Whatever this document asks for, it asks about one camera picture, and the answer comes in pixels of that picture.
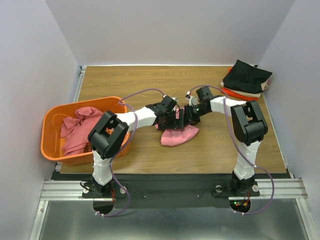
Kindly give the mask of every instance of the orange laundry basket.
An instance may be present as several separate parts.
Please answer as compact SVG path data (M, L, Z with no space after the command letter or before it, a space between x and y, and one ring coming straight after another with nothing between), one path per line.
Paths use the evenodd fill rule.
M94 107L102 112L112 111L114 113L126 113L127 107L119 105L120 98L117 96L104 97L88 101L60 105L52 108L44 116L41 136L41 152L43 156L51 161L58 161L67 165L79 165L93 162L93 154L89 147L84 149L84 153L64 156L62 148L65 138L60 137L63 119L75 117L75 111L82 107ZM124 144L129 139L129 133L125 136ZM118 156L125 155L130 148L128 144Z

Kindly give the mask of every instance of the white wall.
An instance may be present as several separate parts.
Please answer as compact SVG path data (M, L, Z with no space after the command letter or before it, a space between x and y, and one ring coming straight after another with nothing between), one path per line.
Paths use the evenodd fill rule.
M289 169L302 177L320 231L320 1L296 0L259 65L273 72L265 92Z
M80 65L257 64L294 0L46 0Z
M78 64L43 0L0 1L0 239L29 239L43 181L42 120L70 102Z

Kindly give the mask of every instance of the metal floor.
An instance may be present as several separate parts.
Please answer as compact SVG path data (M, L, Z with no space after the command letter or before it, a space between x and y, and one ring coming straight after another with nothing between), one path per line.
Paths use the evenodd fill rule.
M267 203L252 200L254 211ZM41 240L307 240L295 199L275 199L259 214L198 207L128 209L122 216L95 216L91 201L50 201Z

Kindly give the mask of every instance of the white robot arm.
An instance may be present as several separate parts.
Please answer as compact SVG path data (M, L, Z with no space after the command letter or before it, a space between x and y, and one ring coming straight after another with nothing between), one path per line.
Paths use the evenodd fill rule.
M135 127L141 128L158 124L160 129L181 129L186 125L200 122L200 117L210 112L224 114L224 96L213 96L208 87L198 89L200 103L185 105L179 110L176 118L175 106L177 102L165 96L160 103L147 105L137 111L114 114L106 112L89 134L94 157L94 182L103 188L112 180L110 164L112 157L119 151L125 135ZM268 126L257 102L237 101L225 99L227 115L232 117L233 130L239 140L238 148L249 159L249 164L239 153L232 173L234 189L248 188L254 184L254 165L258 147ZM106 128L114 129L112 134Z

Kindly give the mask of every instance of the pink towel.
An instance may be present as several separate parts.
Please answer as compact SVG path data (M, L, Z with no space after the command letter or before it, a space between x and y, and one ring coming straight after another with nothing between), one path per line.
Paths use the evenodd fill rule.
M179 109L176 110L175 117L179 118ZM186 143L193 139L198 132L199 128L192 125L185 126L184 129L166 129L161 136L161 145L173 147Z
M88 141L90 131L97 124L103 113L95 107L85 106L75 111L75 118L63 119L61 138L65 138L63 154L71 156L83 154Z

